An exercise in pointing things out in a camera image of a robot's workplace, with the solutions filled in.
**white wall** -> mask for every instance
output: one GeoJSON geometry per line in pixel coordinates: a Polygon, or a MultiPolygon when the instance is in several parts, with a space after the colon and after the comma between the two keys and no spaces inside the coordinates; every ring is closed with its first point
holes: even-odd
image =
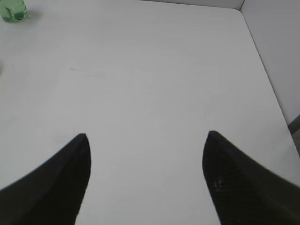
{"type": "Polygon", "coordinates": [[[199,6],[214,6],[240,9],[244,0],[151,0],[159,2],[180,3],[199,6]]]}
{"type": "Polygon", "coordinates": [[[300,114],[300,0],[246,0],[242,13],[290,124],[300,114]]]}

